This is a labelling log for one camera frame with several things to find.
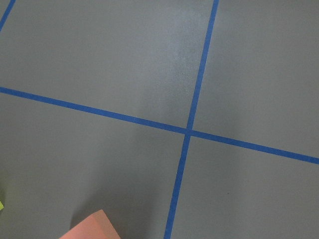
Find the yellow foam block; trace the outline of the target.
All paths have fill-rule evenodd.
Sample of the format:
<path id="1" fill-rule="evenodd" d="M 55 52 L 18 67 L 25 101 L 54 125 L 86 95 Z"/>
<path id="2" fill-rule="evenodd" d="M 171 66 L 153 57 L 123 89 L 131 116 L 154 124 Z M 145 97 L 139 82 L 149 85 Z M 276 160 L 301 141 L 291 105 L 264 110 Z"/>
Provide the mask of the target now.
<path id="1" fill-rule="evenodd" d="M 0 201 L 0 211 L 3 210 L 4 206 L 2 204 L 2 202 Z"/>

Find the pink plastic bin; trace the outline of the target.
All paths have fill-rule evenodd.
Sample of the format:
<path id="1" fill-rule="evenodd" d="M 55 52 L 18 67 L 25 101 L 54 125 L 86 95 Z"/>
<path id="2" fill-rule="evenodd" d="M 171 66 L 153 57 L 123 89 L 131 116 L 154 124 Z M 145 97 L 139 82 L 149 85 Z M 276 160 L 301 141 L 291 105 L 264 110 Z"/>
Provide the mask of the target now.
<path id="1" fill-rule="evenodd" d="M 61 239 L 120 239 L 103 210 L 99 210 L 70 229 Z"/>

